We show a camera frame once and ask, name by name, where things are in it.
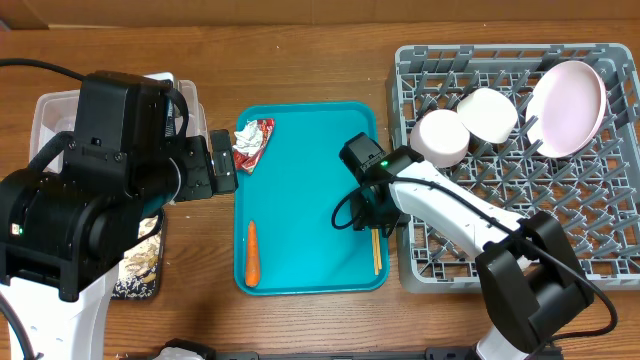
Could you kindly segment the red foil wrapper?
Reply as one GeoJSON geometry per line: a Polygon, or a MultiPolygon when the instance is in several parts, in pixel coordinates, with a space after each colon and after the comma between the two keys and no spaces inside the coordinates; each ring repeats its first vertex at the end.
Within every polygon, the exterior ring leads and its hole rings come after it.
{"type": "Polygon", "coordinates": [[[251,175],[262,158],[275,129],[273,118],[249,121],[234,133],[233,157],[236,169],[251,175]]]}

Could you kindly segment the wooden chopstick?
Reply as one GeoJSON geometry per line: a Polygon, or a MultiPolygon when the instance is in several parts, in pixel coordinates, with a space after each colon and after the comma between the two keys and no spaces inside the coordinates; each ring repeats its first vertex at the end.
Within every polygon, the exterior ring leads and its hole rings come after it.
{"type": "Polygon", "coordinates": [[[381,270],[378,229],[374,229],[374,228],[371,229],[371,238],[372,238],[372,250],[373,250],[373,261],[374,261],[374,274],[378,276],[381,270]]]}
{"type": "Polygon", "coordinates": [[[380,233],[379,233],[379,229],[373,229],[372,230],[372,237],[373,237],[373,245],[375,247],[374,251],[374,259],[375,259],[375,263],[376,263],[376,270],[375,270],[375,274],[378,275],[380,273],[380,271],[382,270],[382,259],[381,259],[381,246],[380,246],[380,233]]]}

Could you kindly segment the orange carrot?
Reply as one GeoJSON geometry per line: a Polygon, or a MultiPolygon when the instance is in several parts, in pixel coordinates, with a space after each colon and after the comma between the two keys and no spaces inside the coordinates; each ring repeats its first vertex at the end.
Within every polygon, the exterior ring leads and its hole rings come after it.
{"type": "Polygon", "coordinates": [[[253,220],[248,225],[247,252],[245,264],[245,284],[256,287],[261,280],[261,262],[257,236],[257,226],[253,220]]]}

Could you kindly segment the white bowl with food scraps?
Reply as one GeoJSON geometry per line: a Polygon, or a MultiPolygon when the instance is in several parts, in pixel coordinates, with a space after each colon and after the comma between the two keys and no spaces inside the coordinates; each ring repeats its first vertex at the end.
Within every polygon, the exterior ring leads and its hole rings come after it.
{"type": "Polygon", "coordinates": [[[412,128],[410,147],[438,168],[454,166],[465,157],[470,132],[459,115],[439,109],[424,115],[412,128]]]}

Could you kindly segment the small white bowl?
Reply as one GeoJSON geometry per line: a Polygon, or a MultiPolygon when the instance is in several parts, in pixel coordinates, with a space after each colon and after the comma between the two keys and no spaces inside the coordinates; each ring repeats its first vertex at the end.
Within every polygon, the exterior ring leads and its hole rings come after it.
{"type": "Polygon", "coordinates": [[[518,120],[513,103],[490,88],[472,92],[458,103],[456,112],[471,134],[493,144],[504,143],[518,120]]]}

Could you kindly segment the large white plate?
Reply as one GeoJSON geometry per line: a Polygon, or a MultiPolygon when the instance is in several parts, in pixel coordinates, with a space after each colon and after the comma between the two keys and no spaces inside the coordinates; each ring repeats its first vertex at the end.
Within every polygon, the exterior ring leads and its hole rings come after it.
{"type": "Polygon", "coordinates": [[[538,81],[526,108],[525,134],[537,152],[561,158],[583,148],[599,129],[606,89],[600,75],[580,61],[565,61],[538,81]]]}

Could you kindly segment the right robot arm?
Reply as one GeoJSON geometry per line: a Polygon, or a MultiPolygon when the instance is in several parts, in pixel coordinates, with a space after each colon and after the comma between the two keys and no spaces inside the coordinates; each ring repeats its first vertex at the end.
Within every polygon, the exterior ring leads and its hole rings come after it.
{"type": "Polygon", "coordinates": [[[486,202],[442,175],[408,146],[386,153],[360,133],[339,157],[359,186],[344,201],[349,226],[390,234],[418,218],[475,261],[493,323],[475,346],[477,359],[535,359],[594,301],[559,221],[529,217],[486,202]]]}

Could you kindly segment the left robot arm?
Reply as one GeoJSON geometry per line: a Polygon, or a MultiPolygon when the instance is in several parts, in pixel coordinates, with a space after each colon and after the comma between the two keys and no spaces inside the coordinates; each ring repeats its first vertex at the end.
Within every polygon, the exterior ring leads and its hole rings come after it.
{"type": "Polygon", "coordinates": [[[80,79],[72,130],[1,183],[1,312],[20,359],[99,359],[139,225],[237,189],[230,135],[189,135],[184,96],[112,71],[80,79]]]}

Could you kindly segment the grey dishwasher rack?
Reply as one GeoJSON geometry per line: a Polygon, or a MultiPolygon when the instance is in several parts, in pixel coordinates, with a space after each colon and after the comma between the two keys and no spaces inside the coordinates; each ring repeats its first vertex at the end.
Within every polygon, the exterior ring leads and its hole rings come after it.
{"type": "Polygon", "coordinates": [[[417,120],[454,109],[474,90],[491,88],[516,107],[508,139],[475,138],[446,175],[483,200],[523,215],[559,220],[588,278],[605,290],[639,286],[639,79],[631,51],[619,43],[407,45],[387,82],[394,146],[405,145],[417,120]],[[590,65],[606,89],[603,123],[577,153],[547,158],[527,132],[537,82],[568,60],[590,65]]]}

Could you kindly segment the teal serving tray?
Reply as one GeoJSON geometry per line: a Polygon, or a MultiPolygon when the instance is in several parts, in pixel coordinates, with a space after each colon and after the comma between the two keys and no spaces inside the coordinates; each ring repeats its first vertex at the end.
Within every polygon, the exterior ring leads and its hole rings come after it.
{"type": "Polygon", "coordinates": [[[345,142],[377,136],[376,117],[356,101],[257,105],[236,127],[273,118],[274,132],[251,175],[238,174],[234,198],[234,278],[252,296],[373,291],[390,272],[380,238],[382,270],[374,274],[369,230],[335,229],[350,218],[339,201],[358,183],[339,158],[345,142]],[[245,284],[248,225],[253,220],[261,262],[256,287],[245,284]]]}

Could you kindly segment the clear plastic storage bin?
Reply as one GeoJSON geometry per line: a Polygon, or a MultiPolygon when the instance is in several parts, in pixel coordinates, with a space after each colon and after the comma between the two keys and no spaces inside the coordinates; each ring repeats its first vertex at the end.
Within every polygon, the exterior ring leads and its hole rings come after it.
{"type": "Polygon", "coordinates": [[[170,164],[173,150],[201,135],[206,122],[195,84],[98,71],[76,91],[48,93],[36,104],[29,164],[38,172],[105,171],[143,175],[170,164]]]}

